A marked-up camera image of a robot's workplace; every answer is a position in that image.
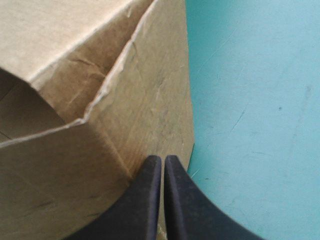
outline cardboard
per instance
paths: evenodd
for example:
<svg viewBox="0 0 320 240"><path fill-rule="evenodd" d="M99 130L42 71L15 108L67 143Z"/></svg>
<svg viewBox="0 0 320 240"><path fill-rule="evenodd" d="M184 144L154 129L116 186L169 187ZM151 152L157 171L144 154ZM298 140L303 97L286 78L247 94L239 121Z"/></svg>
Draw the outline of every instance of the cardboard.
<svg viewBox="0 0 320 240"><path fill-rule="evenodd" d="M2 0L0 16L1 239L80 229L148 155L188 166L184 0Z"/></svg>

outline turquoise floor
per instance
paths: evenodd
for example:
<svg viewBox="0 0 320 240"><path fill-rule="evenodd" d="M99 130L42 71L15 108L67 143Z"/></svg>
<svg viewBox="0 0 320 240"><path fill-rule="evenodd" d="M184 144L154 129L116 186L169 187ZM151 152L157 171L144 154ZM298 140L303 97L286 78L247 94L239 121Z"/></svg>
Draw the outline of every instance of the turquoise floor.
<svg viewBox="0 0 320 240"><path fill-rule="evenodd" d="M267 240L320 240L320 1L186 3L190 176Z"/></svg>

